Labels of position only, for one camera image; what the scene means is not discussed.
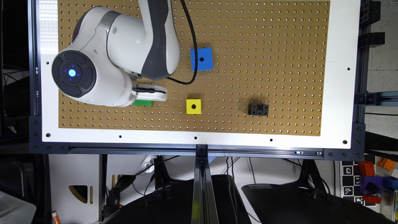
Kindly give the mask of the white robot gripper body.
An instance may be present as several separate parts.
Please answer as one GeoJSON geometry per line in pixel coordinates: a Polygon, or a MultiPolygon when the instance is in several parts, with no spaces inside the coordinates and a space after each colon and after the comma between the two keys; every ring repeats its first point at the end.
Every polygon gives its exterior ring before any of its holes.
{"type": "Polygon", "coordinates": [[[167,89],[158,85],[137,84],[132,88],[137,100],[166,101],[167,89]]]}

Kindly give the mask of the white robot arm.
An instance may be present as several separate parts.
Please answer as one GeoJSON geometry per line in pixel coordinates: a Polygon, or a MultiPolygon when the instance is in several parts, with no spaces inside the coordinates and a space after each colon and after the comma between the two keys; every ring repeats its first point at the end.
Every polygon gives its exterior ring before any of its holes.
{"type": "Polygon", "coordinates": [[[136,100],[166,101],[167,89],[139,84],[176,71],[180,47],[170,1],[139,1],[141,19],[94,7],[78,21],[72,44],[53,60],[52,77],[70,98],[126,107],[136,100]]]}

